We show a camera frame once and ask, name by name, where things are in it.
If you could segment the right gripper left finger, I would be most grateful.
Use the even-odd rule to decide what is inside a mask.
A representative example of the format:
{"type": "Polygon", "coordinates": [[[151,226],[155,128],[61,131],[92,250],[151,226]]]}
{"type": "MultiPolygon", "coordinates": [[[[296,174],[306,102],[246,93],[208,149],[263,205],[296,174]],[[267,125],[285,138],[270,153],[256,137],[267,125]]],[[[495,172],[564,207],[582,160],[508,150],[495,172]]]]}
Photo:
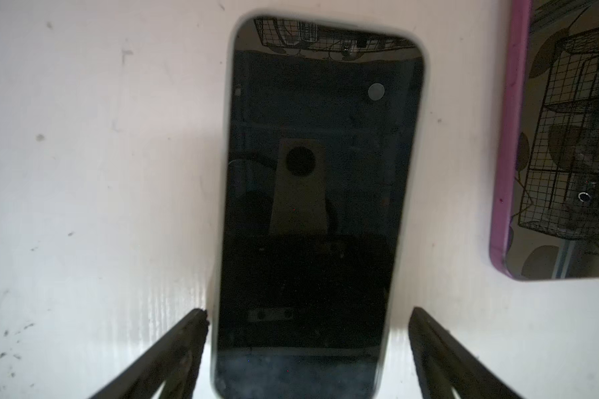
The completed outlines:
{"type": "Polygon", "coordinates": [[[208,312],[193,309],[95,398],[191,398],[209,331],[208,312]]]}

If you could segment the black phone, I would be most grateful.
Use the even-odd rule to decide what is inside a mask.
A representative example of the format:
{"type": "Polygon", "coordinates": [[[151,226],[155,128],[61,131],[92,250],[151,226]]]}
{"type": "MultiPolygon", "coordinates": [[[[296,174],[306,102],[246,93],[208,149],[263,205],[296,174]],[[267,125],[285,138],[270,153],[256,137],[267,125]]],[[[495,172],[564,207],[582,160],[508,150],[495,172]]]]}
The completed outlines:
{"type": "Polygon", "coordinates": [[[425,77],[405,36],[256,14],[232,48],[221,398],[371,398],[425,77]]]}
{"type": "Polygon", "coordinates": [[[599,279],[599,1],[512,3],[489,257],[599,279]]]}

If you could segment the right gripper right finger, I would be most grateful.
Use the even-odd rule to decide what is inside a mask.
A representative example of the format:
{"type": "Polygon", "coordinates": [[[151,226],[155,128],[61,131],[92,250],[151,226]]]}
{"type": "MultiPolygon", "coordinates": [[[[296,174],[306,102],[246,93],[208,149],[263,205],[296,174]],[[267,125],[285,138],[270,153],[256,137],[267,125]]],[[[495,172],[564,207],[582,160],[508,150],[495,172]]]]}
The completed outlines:
{"type": "Polygon", "coordinates": [[[424,309],[413,309],[408,332],[422,397],[521,398],[424,309]]]}

